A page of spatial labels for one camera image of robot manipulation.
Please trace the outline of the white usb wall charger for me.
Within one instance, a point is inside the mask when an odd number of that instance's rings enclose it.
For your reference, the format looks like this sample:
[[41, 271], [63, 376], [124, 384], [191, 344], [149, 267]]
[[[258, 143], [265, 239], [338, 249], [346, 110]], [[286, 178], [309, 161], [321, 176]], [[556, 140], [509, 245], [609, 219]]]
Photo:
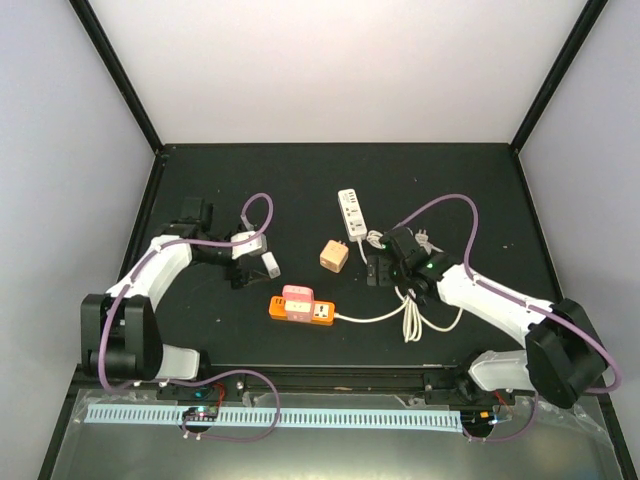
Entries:
[[281, 275], [280, 266], [272, 252], [265, 252], [261, 255], [268, 276], [275, 279]]

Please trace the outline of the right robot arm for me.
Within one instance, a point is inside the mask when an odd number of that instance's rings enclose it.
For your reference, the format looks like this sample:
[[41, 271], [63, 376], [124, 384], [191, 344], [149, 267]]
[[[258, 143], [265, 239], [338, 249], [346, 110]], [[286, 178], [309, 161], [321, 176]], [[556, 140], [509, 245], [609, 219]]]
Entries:
[[528, 297], [472, 270], [455, 257], [427, 247], [407, 227], [375, 236], [377, 283], [393, 284], [413, 312], [430, 300], [468, 312], [515, 340], [516, 350], [475, 354], [454, 379], [457, 396], [476, 403], [494, 390], [540, 394], [568, 409], [594, 392], [612, 367], [603, 346], [580, 329], [587, 320], [577, 302]]

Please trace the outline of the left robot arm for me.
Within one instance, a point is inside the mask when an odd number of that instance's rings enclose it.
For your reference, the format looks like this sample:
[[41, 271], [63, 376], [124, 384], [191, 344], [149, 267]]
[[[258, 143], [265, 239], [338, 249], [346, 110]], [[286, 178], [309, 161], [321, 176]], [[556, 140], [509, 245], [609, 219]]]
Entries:
[[181, 216], [159, 228], [128, 273], [105, 293], [84, 298], [81, 364], [87, 375], [96, 377], [107, 391], [152, 381], [175, 381], [193, 399], [213, 391], [215, 376], [202, 366], [203, 353], [164, 343], [156, 309], [174, 280], [193, 263], [226, 266], [233, 262], [235, 248], [265, 233], [274, 214], [268, 194], [251, 196], [240, 220], [249, 230], [248, 210], [258, 200], [266, 202], [266, 218], [243, 240], [216, 239], [210, 234], [213, 205], [198, 198], [185, 200]]

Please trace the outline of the beige cube plug adapter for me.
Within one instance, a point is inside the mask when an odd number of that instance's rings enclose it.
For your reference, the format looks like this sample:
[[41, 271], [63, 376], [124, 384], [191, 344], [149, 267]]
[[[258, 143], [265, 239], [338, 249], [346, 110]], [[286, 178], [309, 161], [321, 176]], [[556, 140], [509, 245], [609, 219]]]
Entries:
[[349, 248], [345, 243], [329, 240], [320, 253], [319, 263], [333, 273], [340, 273], [348, 257]]

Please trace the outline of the white power strip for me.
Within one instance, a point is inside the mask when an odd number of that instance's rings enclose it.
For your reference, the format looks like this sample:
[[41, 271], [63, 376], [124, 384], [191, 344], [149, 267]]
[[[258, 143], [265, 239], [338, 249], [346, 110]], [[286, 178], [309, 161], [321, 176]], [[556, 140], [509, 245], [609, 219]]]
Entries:
[[350, 242], [362, 241], [368, 229], [359, 199], [354, 189], [343, 189], [337, 193], [338, 203]]

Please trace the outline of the pink plug adapter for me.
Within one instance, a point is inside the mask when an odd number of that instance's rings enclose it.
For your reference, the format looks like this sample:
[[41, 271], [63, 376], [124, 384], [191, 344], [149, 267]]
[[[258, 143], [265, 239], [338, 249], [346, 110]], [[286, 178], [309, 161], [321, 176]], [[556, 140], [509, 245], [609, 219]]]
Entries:
[[306, 286], [285, 285], [282, 289], [282, 297], [286, 301], [312, 303], [314, 292]]

